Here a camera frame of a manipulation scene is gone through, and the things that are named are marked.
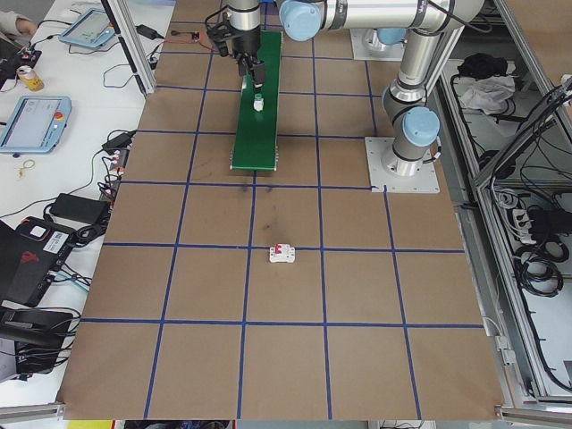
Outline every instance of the screen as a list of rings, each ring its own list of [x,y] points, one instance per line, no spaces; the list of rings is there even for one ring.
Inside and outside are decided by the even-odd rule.
[[[59,105],[58,99],[26,100],[12,122],[3,146],[41,147]]]
[[[78,22],[65,36],[82,42],[93,43],[109,27],[109,18],[103,12],[93,11]]]

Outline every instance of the black bag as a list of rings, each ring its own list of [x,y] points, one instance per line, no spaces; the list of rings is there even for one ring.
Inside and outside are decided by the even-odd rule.
[[[506,76],[509,64],[504,58],[494,58],[488,54],[474,54],[465,58],[458,67],[461,76],[469,78],[488,79],[492,76]]]

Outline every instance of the table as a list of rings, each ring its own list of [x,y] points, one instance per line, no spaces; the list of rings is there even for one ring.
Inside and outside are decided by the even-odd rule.
[[[93,7],[99,2],[78,2],[73,0],[56,0],[50,9],[47,19],[67,21],[75,16],[69,9],[78,11]],[[129,1],[130,11],[135,23],[145,23],[164,34],[172,14],[172,6],[149,5],[139,0]],[[56,34],[65,28],[62,24],[47,22],[40,26],[33,41],[41,40]],[[142,39],[146,52],[150,52],[158,43]],[[45,82],[46,87],[31,93],[19,82],[15,89],[0,94],[0,117],[7,119],[17,100],[24,95],[68,96],[71,99],[72,111],[62,140],[49,155],[23,155],[20,158],[0,156],[0,186],[3,196],[0,202],[0,216],[21,209],[32,201],[54,198],[60,192],[69,192],[89,182],[91,175],[90,159],[101,144],[105,142],[111,130],[135,130],[145,104],[145,98],[139,92],[137,84],[131,80],[122,89],[104,88],[102,74],[105,70],[125,63],[125,56],[120,46],[109,52],[92,55],[70,55],[68,46],[57,38],[41,42],[37,49],[42,56],[35,68]],[[130,76],[129,67],[118,69],[112,76],[112,82],[124,82]],[[11,88],[6,82],[4,90]],[[22,162],[33,159],[35,167],[26,170],[18,177],[18,169]],[[77,195],[86,198],[98,198],[97,181],[104,175],[104,167],[99,157],[94,162],[94,182]],[[3,220],[15,227],[21,219],[28,215],[41,217],[42,209],[47,203],[30,207],[21,214]],[[96,240],[83,249],[74,250],[68,263],[79,272],[90,276],[96,265],[102,240]],[[41,307],[74,307],[81,311],[86,294],[69,283],[52,286],[48,289],[40,303]],[[53,373],[36,374],[28,382],[9,381],[0,384],[0,407],[37,405],[55,400],[65,366],[57,367]]]
[[[212,11],[179,2],[172,28]],[[279,29],[271,5],[264,24]],[[392,133],[380,101],[397,67],[351,60],[347,32],[283,52],[272,175],[228,169],[236,66],[163,53],[58,397],[67,418],[494,418],[441,170],[439,195],[369,187],[363,137]],[[267,262],[277,242],[294,265]]]

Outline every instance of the yellow can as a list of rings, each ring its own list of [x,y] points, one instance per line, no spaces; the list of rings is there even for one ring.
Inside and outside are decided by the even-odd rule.
[[[26,84],[30,91],[40,91],[44,88],[44,82],[29,65],[23,65],[16,71],[18,77]]]

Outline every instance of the tablet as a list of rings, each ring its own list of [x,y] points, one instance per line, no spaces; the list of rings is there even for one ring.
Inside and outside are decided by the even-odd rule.
[[[0,137],[0,153],[49,152],[59,142],[71,111],[68,97],[21,97]]]
[[[69,45],[98,48],[115,35],[115,30],[103,9],[87,9],[58,37]]]

